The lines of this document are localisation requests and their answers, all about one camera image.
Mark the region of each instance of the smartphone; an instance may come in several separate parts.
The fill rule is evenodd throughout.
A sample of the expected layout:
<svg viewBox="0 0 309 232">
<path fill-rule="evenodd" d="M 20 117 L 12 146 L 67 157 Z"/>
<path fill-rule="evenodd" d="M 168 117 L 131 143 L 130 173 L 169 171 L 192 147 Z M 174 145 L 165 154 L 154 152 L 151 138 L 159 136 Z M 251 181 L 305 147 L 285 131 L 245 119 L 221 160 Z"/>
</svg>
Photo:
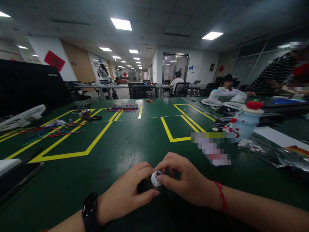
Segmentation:
<svg viewBox="0 0 309 232">
<path fill-rule="evenodd" d="M 0 177 L 0 204 L 17 191 L 44 167 L 43 162 L 23 163 L 15 166 Z"/>
</svg>

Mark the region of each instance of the green workbench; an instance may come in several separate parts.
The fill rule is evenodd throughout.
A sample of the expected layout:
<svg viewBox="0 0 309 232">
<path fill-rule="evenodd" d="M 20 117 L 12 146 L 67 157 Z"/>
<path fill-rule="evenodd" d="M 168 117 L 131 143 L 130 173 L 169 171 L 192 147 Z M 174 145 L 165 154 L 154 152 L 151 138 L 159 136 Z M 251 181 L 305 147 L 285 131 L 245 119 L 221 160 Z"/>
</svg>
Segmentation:
<svg viewBox="0 0 309 232">
<path fill-rule="evenodd" d="M 205 116 L 196 105 L 191 104 L 199 111 L 189 106 L 191 99 L 202 98 L 158 98 L 153 99 L 155 103 L 146 102 L 146 99 L 93 101 L 91 108 L 93 113 L 102 116 L 101 121 L 86 123 L 84 128 L 79 129 L 85 130 L 83 133 L 70 135 L 61 142 L 61 137 L 45 138 L 22 151 L 21 145 L 25 143 L 23 139 L 29 137 L 29 134 L 19 134 L 8 139 L 0 137 L 0 159 L 12 158 L 12 155 L 26 159 L 41 145 L 45 150 L 42 157 L 34 160 L 45 161 L 45 167 L 0 205 L 1 231 L 40 231 L 51 228 L 81 209 L 89 193 L 96 191 L 102 194 L 140 161 L 147 161 L 155 167 L 169 151 L 187 157 L 209 179 L 309 210 L 309 188 L 304 180 L 267 164 L 247 149 L 239 150 L 233 144 L 229 152 L 234 165 L 213 166 L 197 146 L 188 140 L 191 132 L 195 131 L 193 127 L 201 130 L 192 122 L 188 124 L 190 120 L 181 116 L 181 112 L 206 132 L 212 132 L 214 121 L 209 117 L 214 117 Z M 113 104 L 138 104 L 139 109 L 117 115 L 106 112 L 104 108 Z M 67 107 L 54 110 L 33 125 L 42 125 L 65 114 Z M 71 116 L 68 113 L 60 119 L 69 122 Z M 73 116 L 72 120 L 78 120 L 78 116 Z M 309 138 L 308 126 L 308 121 L 297 116 L 289 117 L 272 127 L 295 139 L 304 139 Z M 236 219 L 233 221 L 236 228 L 252 229 Z M 188 231 L 192 228 L 230 229 L 230 225 L 226 215 L 195 207 L 166 190 L 149 205 L 110 222 L 104 230 Z"/>
</svg>

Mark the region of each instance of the smartwatch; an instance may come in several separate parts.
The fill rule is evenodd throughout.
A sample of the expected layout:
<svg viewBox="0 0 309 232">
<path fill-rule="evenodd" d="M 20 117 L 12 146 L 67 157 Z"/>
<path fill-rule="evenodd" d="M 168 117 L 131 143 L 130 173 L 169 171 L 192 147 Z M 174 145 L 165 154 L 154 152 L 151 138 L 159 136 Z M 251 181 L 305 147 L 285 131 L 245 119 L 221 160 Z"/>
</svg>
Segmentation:
<svg viewBox="0 0 309 232">
<path fill-rule="evenodd" d="M 84 221 L 85 232 L 97 232 L 100 225 L 97 221 L 98 195 L 96 192 L 89 194 L 84 200 L 81 216 Z"/>
</svg>

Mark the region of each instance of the red poster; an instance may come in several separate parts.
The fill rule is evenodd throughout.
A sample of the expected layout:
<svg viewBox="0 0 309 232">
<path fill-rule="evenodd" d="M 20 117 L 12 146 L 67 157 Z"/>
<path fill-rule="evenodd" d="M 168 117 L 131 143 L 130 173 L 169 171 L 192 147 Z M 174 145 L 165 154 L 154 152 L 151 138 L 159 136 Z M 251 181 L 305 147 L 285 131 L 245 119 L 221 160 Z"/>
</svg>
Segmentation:
<svg viewBox="0 0 309 232">
<path fill-rule="evenodd" d="M 224 66 L 221 65 L 221 67 L 218 70 L 219 70 L 219 72 L 222 72 L 224 70 Z"/>
<path fill-rule="evenodd" d="M 55 53 L 48 51 L 46 54 L 45 60 L 46 63 L 48 63 L 51 66 L 56 66 L 58 71 L 61 71 L 63 68 L 65 61 L 58 57 Z"/>
</svg>

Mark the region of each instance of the black and white striped shirt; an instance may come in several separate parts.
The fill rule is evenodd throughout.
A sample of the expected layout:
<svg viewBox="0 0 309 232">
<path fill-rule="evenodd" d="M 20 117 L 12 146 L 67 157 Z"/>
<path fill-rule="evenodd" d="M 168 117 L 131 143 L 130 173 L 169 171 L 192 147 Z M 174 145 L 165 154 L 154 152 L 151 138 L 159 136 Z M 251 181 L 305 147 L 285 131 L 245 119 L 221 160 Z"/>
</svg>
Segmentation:
<svg viewBox="0 0 309 232">
<path fill-rule="evenodd" d="M 272 94 L 275 89 L 271 88 L 264 80 L 275 80 L 278 84 L 282 84 L 286 78 L 292 73 L 294 67 L 291 65 L 289 53 L 274 59 L 263 72 L 256 78 L 248 89 L 256 94 Z"/>
</svg>

